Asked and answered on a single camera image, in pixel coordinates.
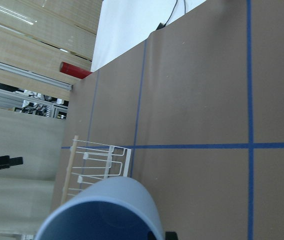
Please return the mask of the light blue plastic cup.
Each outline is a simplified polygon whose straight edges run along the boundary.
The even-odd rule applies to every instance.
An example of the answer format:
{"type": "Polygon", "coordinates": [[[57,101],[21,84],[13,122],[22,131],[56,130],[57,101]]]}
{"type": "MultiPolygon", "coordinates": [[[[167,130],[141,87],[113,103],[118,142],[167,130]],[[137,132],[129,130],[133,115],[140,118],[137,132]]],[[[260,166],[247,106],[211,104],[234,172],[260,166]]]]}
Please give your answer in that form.
{"type": "Polygon", "coordinates": [[[37,240],[163,240],[156,204],[130,177],[110,177],[86,188],[53,211],[37,240]]]}

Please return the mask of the red cylinder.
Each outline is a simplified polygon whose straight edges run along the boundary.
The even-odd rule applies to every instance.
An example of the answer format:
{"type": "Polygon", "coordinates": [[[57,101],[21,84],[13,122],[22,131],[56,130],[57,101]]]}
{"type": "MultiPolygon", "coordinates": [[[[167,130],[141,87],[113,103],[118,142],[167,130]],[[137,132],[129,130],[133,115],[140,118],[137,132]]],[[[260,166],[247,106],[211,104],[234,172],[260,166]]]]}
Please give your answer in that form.
{"type": "Polygon", "coordinates": [[[91,75],[92,72],[85,70],[81,67],[69,64],[67,62],[61,62],[59,66],[59,71],[63,74],[78,78],[85,79],[87,76],[91,75]]]}

